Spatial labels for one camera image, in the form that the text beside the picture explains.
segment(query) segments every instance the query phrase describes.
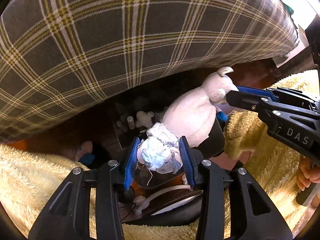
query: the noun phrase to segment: plush toy head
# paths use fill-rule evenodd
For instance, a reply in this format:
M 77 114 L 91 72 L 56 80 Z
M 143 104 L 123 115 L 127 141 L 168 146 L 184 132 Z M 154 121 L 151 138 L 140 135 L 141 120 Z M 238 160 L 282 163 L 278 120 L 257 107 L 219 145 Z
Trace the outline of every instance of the plush toy head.
M 210 74 L 202 83 L 202 88 L 209 96 L 213 104 L 221 104 L 226 101 L 226 94 L 230 90 L 238 91 L 226 73 L 233 72 L 231 67 L 222 67 L 217 72 Z

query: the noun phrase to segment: white lettering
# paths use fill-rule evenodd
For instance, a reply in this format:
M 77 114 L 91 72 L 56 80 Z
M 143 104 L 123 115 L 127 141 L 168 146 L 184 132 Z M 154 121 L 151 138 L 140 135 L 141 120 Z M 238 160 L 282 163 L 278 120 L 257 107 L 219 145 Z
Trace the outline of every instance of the white lettering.
M 306 136 L 306 137 L 303 139 L 303 142 L 302 142 L 302 143 L 303 143 L 303 144 L 307 144 L 307 143 L 308 143 L 308 140 L 309 140 L 309 137 Z
M 288 129 L 287 135 L 291 136 L 293 133 L 293 130 L 291 128 Z
M 298 139 L 298 141 L 300 140 L 300 133 L 295 136 L 295 139 Z

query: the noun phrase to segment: white cable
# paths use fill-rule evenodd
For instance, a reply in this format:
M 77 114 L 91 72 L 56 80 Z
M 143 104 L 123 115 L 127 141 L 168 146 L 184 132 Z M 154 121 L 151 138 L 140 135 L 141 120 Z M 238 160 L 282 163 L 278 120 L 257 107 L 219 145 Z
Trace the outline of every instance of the white cable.
M 138 218 L 139 216 L 142 215 L 142 210 L 147 208 L 150 204 L 150 201 L 153 200 L 154 198 L 166 193 L 166 192 L 169 192 L 169 191 L 172 191 L 172 190 L 176 190 L 176 189 L 183 189 L 183 188 L 187 188 L 187 189 L 190 189 L 190 186 L 189 185 L 176 185 L 176 186 L 171 186 L 171 187 L 167 187 L 167 188 L 163 188 L 155 193 L 153 193 L 152 195 L 150 195 L 149 197 L 147 197 L 145 199 L 145 201 L 142 202 L 141 205 L 139 205 L 138 207 L 136 207 L 134 209 L 134 215 L 136 218 Z

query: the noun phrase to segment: blue gripper pad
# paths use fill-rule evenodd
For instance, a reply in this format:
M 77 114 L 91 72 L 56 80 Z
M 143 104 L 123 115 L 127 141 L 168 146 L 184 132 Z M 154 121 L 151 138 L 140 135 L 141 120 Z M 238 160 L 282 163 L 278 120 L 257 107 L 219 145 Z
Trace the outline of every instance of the blue gripper pad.
M 128 190 L 129 187 L 132 185 L 133 178 L 134 178 L 134 172 L 137 167 L 137 150 L 138 150 L 138 144 L 140 143 L 140 139 L 137 137 L 133 143 L 130 156 L 128 158 L 128 162 L 124 169 L 124 189 Z
M 246 94 L 253 94 L 257 96 L 262 96 L 262 97 L 269 97 L 273 102 L 278 102 L 278 98 L 273 95 L 271 91 L 268 90 L 263 90 L 263 89 L 256 89 L 256 88 L 248 88 L 248 87 L 240 87 L 238 86 L 237 89 Z
M 187 182 L 190 185 L 190 187 L 193 188 L 194 185 L 196 184 L 195 173 L 194 173 L 193 164 L 191 162 L 190 155 L 188 152 L 188 147 L 185 141 L 187 140 L 184 136 L 179 139 L 179 151 L 181 155 L 183 170 L 186 174 Z

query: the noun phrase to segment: plaid fabric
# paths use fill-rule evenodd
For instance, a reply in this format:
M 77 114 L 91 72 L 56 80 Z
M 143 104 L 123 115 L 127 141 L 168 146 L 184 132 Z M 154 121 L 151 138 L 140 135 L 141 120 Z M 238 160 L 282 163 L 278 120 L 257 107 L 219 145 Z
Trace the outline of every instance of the plaid fabric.
M 0 140 L 151 80 L 284 55 L 280 0 L 11 0 L 0 18 Z

